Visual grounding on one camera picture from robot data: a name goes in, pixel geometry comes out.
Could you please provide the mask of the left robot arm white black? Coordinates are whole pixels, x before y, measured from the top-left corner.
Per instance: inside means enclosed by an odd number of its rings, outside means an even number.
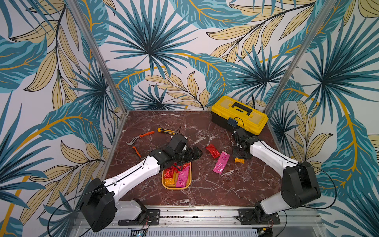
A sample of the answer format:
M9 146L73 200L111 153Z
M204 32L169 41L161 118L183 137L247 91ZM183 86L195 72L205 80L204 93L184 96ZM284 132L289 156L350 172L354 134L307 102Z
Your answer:
M202 151L197 146L187 146L185 136L173 135L167 144L151 151L127 171L104 181L99 178L92 180L83 193L80 211L95 233L113 221L143 223L149 219L146 207L138 199L119 204L120 199L146 179L172 165L182 166L201 156Z

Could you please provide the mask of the yellow plastic storage box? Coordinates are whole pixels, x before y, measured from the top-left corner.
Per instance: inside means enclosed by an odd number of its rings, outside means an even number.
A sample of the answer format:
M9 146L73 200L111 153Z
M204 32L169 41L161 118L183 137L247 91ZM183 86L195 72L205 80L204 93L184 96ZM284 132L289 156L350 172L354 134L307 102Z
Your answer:
M191 185L191 182L192 182L192 163L190 163L190 174L189 174L189 178L188 178L188 182L187 182L187 186L184 187L184 188L169 188L169 187L166 187L164 185L164 171L162 173L162 178L161 178L161 182L162 182L162 185L166 188L166 189L169 189L169 190L184 190L184 189L187 189L190 185Z

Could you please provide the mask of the orange yellow tea bag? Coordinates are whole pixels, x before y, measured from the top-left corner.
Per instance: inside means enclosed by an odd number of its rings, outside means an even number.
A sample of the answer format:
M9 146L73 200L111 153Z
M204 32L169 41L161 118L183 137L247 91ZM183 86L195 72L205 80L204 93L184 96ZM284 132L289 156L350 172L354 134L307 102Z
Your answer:
M245 164L245 160L240 159L240 158L235 158L235 163Z

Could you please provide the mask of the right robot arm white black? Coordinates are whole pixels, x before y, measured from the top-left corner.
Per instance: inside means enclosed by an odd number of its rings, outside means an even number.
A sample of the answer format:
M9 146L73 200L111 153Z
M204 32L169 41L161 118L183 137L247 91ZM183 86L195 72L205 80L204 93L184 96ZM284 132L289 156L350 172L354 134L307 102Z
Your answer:
M255 204L256 215L267 217L277 212L295 209L321 197L314 167L298 162L270 147L257 136L248 136L243 128L232 132L236 142L233 157L256 157L269 165L281 177L280 192Z

